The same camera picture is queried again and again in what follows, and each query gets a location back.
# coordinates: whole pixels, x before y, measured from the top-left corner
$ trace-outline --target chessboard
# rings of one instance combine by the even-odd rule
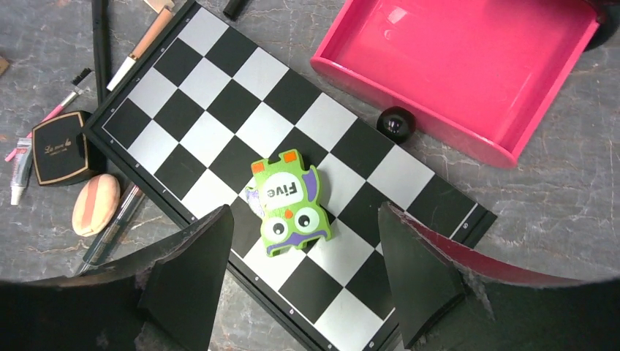
[[[398,336],[377,227],[381,203],[470,246],[495,220],[193,1],[85,133],[180,226],[229,204],[230,271],[310,350],[386,350]],[[253,185],[252,162],[293,148],[319,171],[333,239],[269,258],[244,189]]]

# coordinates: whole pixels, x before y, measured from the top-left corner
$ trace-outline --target pink tray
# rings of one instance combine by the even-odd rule
[[[335,85],[497,167],[517,159],[597,30],[584,0],[347,0],[311,59]]]

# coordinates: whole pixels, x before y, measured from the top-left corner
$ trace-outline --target chessboard border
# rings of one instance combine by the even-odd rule
[[[191,222],[186,218],[191,218],[192,214],[183,214],[172,206],[172,203],[168,202],[162,192],[155,189],[152,185],[157,184],[154,178],[146,179],[139,174],[134,166],[127,162],[120,154],[118,154],[113,147],[107,142],[107,135],[98,134],[97,129],[93,127],[101,127],[102,121],[100,117],[106,114],[111,105],[117,105],[118,99],[125,99],[122,95],[126,91],[131,91],[133,87],[140,80],[139,73],[149,63],[154,64],[153,61],[157,60],[161,55],[157,53],[160,50],[160,46],[165,44],[166,41],[174,40],[185,28],[185,24],[200,10],[202,5],[198,4],[195,0],[188,0],[176,13],[174,18],[168,23],[162,33],[153,41],[151,46],[147,49],[144,55],[137,60],[136,64],[128,71],[126,76],[121,80],[118,86],[123,88],[115,89],[108,95],[107,99],[94,111],[91,117],[86,122],[83,128],[84,135],[110,160],[114,163],[121,172],[125,174],[129,180],[133,181],[142,191],[157,205],[172,221],[179,227],[186,227]],[[302,344],[308,350],[323,351],[322,344],[328,343],[327,339],[321,335],[316,328],[314,328],[309,322],[305,321],[300,316],[291,317],[287,315],[279,307],[279,297],[268,288],[266,284],[263,289],[260,289],[262,281],[253,282],[247,272],[251,268],[247,267],[241,259],[231,251],[228,265],[228,271],[232,274],[239,285],[244,289],[269,315],[271,315],[282,327],[288,331],[295,339]],[[280,304],[286,304],[284,301],[279,301]],[[375,345],[373,350],[392,350],[396,343],[400,340],[400,333],[398,332],[398,323],[396,321],[396,314],[387,318],[382,327],[375,333],[375,336],[381,336],[382,343]]]

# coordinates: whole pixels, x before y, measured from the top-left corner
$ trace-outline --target marble surface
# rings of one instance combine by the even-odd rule
[[[220,17],[225,0],[201,1]],[[233,26],[332,97],[373,123],[378,112],[317,77],[309,58],[344,0],[253,1]],[[11,67],[0,77],[0,154],[42,119],[92,67],[87,0],[0,0],[0,55]],[[114,67],[154,19],[141,0],[110,5]],[[545,273],[597,279],[620,273],[620,35],[584,53],[525,148],[519,166],[482,165],[417,133],[406,149],[498,214],[477,250]],[[71,109],[93,111],[95,95]],[[118,171],[113,173],[122,176]],[[37,186],[10,206],[11,165],[0,165],[0,279],[28,281],[70,274],[91,238],[71,229],[82,184]],[[175,232],[151,201],[139,210],[114,258]],[[227,274],[211,350],[302,350]]]

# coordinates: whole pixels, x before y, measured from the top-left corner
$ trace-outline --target green owl toy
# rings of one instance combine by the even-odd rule
[[[280,160],[252,163],[255,188],[246,188],[252,211],[262,219],[260,235],[267,256],[294,246],[303,249],[309,241],[331,239],[325,210],[319,205],[320,181],[313,165],[306,171],[297,150],[280,154]]]

